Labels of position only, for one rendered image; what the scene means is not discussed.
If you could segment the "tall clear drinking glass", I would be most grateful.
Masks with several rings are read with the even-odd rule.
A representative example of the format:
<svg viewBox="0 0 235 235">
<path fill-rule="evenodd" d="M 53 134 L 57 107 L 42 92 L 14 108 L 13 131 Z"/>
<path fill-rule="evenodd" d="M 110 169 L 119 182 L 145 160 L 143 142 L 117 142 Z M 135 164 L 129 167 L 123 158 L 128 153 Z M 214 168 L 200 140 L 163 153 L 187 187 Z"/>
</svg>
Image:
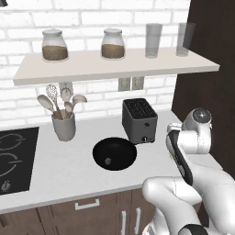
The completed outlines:
<svg viewBox="0 0 235 235">
<path fill-rule="evenodd" d="M 180 23 L 178 26 L 178 38 L 177 38 L 177 45 L 176 45 L 176 55 L 177 56 L 187 56 L 191 42 L 194 36 L 196 24 L 187 22 L 187 23 Z"/>
<path fill-rule="evenodd" d="M 145 57 L 156 58 L 158 56 L 162 24 L 150 23 L 146 25 Z"/>
</svg>

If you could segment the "dark grey toaster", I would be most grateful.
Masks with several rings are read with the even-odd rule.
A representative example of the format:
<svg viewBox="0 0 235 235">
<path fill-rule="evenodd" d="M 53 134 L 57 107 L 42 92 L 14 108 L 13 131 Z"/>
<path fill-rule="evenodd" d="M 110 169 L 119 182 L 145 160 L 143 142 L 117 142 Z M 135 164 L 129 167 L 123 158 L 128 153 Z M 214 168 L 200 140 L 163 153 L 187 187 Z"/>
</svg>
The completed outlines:
<svg viewBox="0 0 235 235">
<path fill-rule="evenodd" d="M 145 98 L 125 99 L 122 126 L 133 144 L 155 142 L 158 115 Z"/>
</svg>

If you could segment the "curved wooden spoon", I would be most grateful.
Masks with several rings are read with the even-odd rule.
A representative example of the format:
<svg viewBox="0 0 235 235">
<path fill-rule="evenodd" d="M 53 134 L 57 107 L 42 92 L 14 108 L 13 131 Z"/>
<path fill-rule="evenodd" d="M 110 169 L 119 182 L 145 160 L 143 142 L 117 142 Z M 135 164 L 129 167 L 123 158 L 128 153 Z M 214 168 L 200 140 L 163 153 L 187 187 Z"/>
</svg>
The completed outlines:
<svg viewBox="0 0 235 235">
<path fill-rule="evenodd" d="M 73 101 L 73 106 L 75 106 L 77 103 L 85 103 L 87 99 L 84 95 L 75 95 L 72 101 Z"/>
</svg>

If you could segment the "small wooden spoon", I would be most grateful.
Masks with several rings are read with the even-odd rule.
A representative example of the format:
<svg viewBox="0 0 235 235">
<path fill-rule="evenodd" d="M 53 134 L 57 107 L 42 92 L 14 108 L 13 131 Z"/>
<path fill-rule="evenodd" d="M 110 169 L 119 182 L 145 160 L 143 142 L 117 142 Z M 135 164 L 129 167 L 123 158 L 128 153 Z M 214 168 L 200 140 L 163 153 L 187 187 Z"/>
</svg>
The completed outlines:
<svg viewBox="0 0 235 235">
<path fill-rule="evenodd" d="M 70 102 L 65 102 L 64 107 L 66 110 L 66 117 L 69 118 L 71 113 L 73 112 L 73 104 Z"/>
</svg>

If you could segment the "white utensil pot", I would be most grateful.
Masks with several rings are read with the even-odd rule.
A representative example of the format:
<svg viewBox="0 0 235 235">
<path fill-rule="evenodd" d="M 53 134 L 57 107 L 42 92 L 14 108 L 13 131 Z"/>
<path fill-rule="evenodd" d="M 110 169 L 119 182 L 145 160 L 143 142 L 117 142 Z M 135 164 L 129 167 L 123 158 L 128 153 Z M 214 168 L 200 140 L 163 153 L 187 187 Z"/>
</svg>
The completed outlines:
<svg viewBox="0 0 235 235">
<path fill-rule="evenodd" d="M 65 119 L 65 110 L 63 109 L 61 113 L 63 120 L 59 120 L 54 115 L 51 116 L 54 131 L 60 141 L 72 140 L 76 131 L 74 114 Z"/>
</svg>

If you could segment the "slotted wooden spoon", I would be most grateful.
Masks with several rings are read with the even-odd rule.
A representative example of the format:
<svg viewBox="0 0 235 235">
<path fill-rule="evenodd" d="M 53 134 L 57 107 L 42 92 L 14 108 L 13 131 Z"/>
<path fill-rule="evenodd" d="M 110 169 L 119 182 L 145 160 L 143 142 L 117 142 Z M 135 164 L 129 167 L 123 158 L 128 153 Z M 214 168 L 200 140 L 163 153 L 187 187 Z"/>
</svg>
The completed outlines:
<svg viewBox="0 0 235 235">
<path fill-rule="evenodd" d="M 67 103 L 70 101 L 72 97 L 71 90 L 69 88 L 63 88 L 61 91 L 61 97 L 64 104 L 67 105 Z"/>
</svg>

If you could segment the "glass jar with brown contents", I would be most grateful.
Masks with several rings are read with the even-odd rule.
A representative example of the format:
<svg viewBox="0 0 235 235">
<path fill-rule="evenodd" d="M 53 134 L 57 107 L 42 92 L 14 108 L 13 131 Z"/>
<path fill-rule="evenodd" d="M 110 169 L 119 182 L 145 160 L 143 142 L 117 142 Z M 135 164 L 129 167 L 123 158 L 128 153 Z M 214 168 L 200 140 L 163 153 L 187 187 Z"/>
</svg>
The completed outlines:
<svg viewBox="0 0 235 235">
<path fill-rule="evenodd" d="M 68 58 L 67 45 L 60 29 L 42 31 L 42 56 L 48 62 L 60 62 Z"/>
<path fill-rule="evenodd" d="M 122 59 L 125 56 L 125 44 L 121 29 L 106 28 L 104 30 L 101 56 L 111 60 Z"/>
</svg>

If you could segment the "large wooden spoon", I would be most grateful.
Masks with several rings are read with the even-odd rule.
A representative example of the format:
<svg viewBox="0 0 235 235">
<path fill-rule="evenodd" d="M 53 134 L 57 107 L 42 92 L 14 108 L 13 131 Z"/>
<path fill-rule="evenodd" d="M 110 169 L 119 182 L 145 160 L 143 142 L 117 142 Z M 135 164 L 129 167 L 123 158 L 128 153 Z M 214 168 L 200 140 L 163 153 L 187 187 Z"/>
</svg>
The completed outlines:
<svg viewBox="0 0 235 235">
<path fill-rule="evenodd" d="M 53 103 L 49 100 L 49 98 L 45 95 L 39 95 L 38 96 L 39 103 L 46 109 L 52 112 L 52 114 L 57 118 L 61 119 L 60 114 L 54 110 Z"/>
</svg>

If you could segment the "brown cupboard door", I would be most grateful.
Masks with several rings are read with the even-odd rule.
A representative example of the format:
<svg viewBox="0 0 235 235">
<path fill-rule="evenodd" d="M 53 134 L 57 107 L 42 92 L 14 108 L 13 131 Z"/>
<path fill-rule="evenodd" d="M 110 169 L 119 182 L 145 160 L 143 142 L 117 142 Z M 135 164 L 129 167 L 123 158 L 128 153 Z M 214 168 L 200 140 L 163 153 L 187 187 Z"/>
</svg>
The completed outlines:
<svg viewBox="0 0 235 235">
<path fill-rule="evenodd" d="M 134 227 L 136 224 L 137 207 L 140 207 L 141 209 L 140 229 L 138 235 L 142 235 L 143 230 L 151 222 L 154 216 L 155 207 L 144 199 L 141 189 L 134 189 L 132 191 L 132 235 L 135 235 Z"/>
<path fill-rule="evenodd" d="M 132 191 L 117 193 L 118 235 L 121 235 L 121 211 L 127 213 L 126 233 L 132 235 Z"/>
</svg>

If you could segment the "brown drawer front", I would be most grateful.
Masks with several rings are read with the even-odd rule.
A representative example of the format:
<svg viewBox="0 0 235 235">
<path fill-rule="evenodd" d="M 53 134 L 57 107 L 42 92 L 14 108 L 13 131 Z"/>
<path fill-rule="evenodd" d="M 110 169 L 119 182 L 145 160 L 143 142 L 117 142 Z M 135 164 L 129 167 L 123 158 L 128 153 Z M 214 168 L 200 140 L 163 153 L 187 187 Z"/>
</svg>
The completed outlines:
<svg viewBox="0 0 235 235">
<path fill-rule="evenodd" d="M 80 205 L 100 201 L 99 207 L 75 210 Z M 57 235 L 117 235 L 118 215 L 115 194 L 90 197 L 50 206 Z"/>
</svg>

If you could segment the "black hob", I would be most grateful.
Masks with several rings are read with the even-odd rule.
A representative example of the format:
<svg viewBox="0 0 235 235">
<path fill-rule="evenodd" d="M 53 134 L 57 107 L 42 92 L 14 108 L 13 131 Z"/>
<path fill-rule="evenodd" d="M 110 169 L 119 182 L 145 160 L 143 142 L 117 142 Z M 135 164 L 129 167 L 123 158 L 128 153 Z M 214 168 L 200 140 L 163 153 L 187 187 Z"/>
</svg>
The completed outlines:
<svg viewBox="0 0 235 235">
<path fill-rule="evenodd" d="M 0 131 L 0 196 L 28 191 L 39 127 Z"/>
</svg>

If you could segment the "brown cupboard front under hob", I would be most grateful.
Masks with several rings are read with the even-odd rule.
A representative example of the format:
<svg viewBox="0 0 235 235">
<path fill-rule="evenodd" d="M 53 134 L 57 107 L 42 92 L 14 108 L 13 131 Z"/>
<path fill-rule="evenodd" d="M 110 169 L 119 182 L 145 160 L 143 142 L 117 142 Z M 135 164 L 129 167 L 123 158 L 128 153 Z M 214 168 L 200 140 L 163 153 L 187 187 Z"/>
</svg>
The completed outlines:
<svg viewBox="0 0 235 235">
<path fill-rule="evenodd" d="M 0 214 L 0 235 L 55 235 L 49 207 Z"/>
</svg>

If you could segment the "grey double wall socket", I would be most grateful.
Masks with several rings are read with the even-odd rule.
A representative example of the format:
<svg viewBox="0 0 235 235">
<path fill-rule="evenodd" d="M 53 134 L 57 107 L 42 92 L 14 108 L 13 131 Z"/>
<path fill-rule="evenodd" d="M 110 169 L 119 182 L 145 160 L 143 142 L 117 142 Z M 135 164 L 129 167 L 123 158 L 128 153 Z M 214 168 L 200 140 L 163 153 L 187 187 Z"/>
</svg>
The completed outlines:
<svg viewBox="0 0 235 235">
<path fill-rule="evenodd" d="M 144 86 L 144 77 L 128 77 L 118 79 L 118 91 L 142 90 Z"/>
</svg>

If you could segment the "white wall shelf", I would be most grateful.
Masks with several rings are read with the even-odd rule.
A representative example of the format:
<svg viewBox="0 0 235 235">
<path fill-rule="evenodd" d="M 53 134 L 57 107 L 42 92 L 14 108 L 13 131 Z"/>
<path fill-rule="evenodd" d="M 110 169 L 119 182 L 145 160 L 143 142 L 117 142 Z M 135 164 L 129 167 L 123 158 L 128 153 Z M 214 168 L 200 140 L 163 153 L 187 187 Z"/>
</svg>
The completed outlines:
<svg viewBox="0 0 235 235">
<path fill-rule="evenodd" d="M 13 81 L 14 85 L 52 84 L 218 70 L 218 64 L 192 51 L 186 57 L 176 56 L 175 48 L 161 48 L 156 59 L 146 58 L 144 49 L 128 49 L 121 60 L 103 59 L 99 50 L 86 50 L 71 52 L 65 62 L 45 62 L 40 54 L 29 54 Z"/>
</svg>

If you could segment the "white wall socket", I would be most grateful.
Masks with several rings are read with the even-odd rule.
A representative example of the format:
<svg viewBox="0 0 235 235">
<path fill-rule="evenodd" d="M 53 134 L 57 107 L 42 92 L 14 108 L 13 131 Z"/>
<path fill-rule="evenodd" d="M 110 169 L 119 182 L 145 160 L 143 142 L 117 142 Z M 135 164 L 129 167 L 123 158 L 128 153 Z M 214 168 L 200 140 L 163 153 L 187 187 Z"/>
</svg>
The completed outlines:
<svg viewBox="0 0 235 235">
<path fill-rule="evenodd" d="M 59 83 L 60 91 L 64 88 L 68 88 L 73 93 L 73 82 L 63 82 Z"/>
</svg>

